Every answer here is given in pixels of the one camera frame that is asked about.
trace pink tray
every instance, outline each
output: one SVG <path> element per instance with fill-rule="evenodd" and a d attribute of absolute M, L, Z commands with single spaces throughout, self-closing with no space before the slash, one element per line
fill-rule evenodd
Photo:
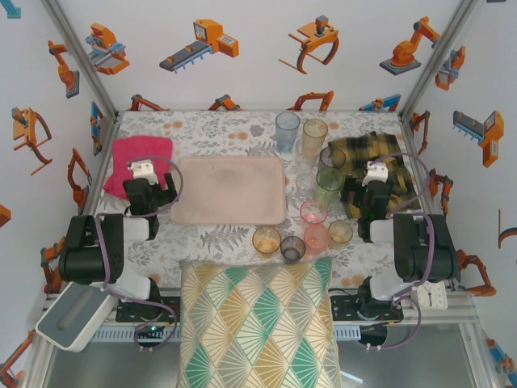
<path fill-rule="evenodd" d="M 179 161 L 179 169 L 185 188 L 170 209 L 172 222 L 277 225 L 286 218 L 284 161 L 280 158 L 191 156 Z"/>

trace pink cup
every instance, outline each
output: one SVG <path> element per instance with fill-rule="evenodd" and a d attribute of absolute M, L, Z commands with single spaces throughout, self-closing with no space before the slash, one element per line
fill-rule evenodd
<path fill-rule="evenodd" d="M 311 225 L 321 225 L 329 215 L 329 208 L 322 200 L 312 198 L 300 207 L 301 226 L 307 229 Z"/>
<path fill-rule="evenodd" d="M 319 255 L 330 244 L 330 232 L 322 224 L 311 225 L 304 233 L 304 241 L 307 255 Z"/>

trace plastic cup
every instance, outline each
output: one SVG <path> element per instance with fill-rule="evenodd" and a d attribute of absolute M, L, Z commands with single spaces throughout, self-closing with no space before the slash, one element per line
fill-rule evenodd
<path fill-rule="evenodd" d="M 304 155 L 304 139 L 298 139 L 295 144 L 295 164 L 297 174 L 308 174 L 314 167 L 314 156 Z"/>
<path fill-rule="evenodd" d="M 294 146 L 296 134 L 300 127 L 300 117 L 291 111 L 280 113 L 276 119 L 276 149 L 289 152 Z"/>
<path fill-rule="evenodd" d="M 332 167 L 339 170 L 347 160 L 347 156 L 337 147 L 325 147 L 320 152 L 320 157 L 317 163 L 317 170 L 321 171 L 326 167 Z"/>
<path fill-rule="evenodd" d="M 319 255 L 330 244 L 329 230 L 322 224 L 311 225 L 304 233 L 304 241 L 307 255 Z"/>
<path fill-rule="evenodd" d="M 271 257 L 280 247 L 282 237 L 277 229 L 263 226 L 253 233 L 253 246 L 264 257 Z"/>
<path fill-rule="evenodd" d="M 325 202 L 330 206 L 339 191 L 343 187 L 344 178 L 341 172 L 335 168 L 326 167 L 316 175 L 316 186 L 314 188 L 314 198 Z"/>
<path fill-rule="evenodd" d="M 284 256 L 284 262 L 286 264 L 293 264 L 305 255 L 304 240 L 297 236 L 286 237 L 280 245 L 280 251 Z"/>
<path fill-rule="evenodd" d="M 301 204 L 300 216 L 302 227 L 307 229 L 311 225 L 318 225 L 325 222 L 329 216 L 329 208 L 324 202 L 312 198 Z"/>
<path fill-rule="evenodd" d="M 310 198 L 314 194 L 314 184 L 316 180 L 314 175 L 302 174 L 296 178 L 296 187 L 299 190 L 299 194 L 302 198 Z"/>
<path fill-rule="evenodd" d="M 313 158 L 317 155 L 323 143 L 329 127 L 325 121 L 320 119 L 310 119 L 304 123 L 304 150 L 303 154 L 306 158 Z"/>
<path fill-rule="evenodd" d="M 330 224 L 329 233 L 330 247 L 332 249 L 341 249 L 350 242 L 354 235 L 354 230 L 348 222 L 338 220 Z"/>

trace teal and yellow pillow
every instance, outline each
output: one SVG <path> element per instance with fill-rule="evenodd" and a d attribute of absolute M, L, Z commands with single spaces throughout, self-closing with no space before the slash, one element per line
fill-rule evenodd
<path fill-rule="evenodd" d="M 341 386 L 331 258 L 236 268 L 182 262 L 179 388 Z"/>

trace pink cloth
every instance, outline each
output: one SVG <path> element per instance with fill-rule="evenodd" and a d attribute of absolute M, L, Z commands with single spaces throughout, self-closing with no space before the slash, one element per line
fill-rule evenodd
<path fill-rule="evenodd" d="M 122 182 L 132 179 L 132 172 L 128 169 L 128 162 L 135 158 L 149 155 L 162 156 L 170 159 L 172 156 L 172 140 L 166 137 L 133 136 L 127 139 L 117 139 L 112 146 L 113 174 L 104 184 L 104 190 L 112 195 L 127 200 Z M 162 160 L 153 160 L 154 173 L 160 184 L 165 188 L 164 174 L 169 171 L 169 163 Z"/>

